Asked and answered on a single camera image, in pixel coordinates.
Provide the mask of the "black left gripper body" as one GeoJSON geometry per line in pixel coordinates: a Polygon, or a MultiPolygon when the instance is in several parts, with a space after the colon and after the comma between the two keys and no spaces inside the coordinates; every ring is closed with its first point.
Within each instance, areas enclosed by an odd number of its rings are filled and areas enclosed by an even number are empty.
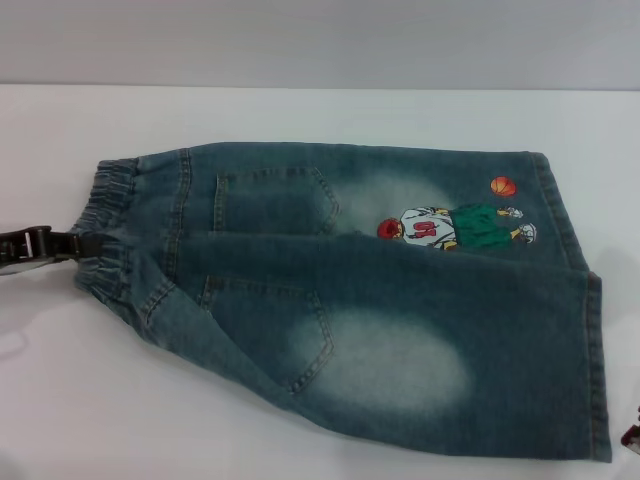
{"type": "Polygon", "coordinates": [[[36,226],[1,234],[2,268],[39,268],[65,260],[65,234],[36,226]]]}

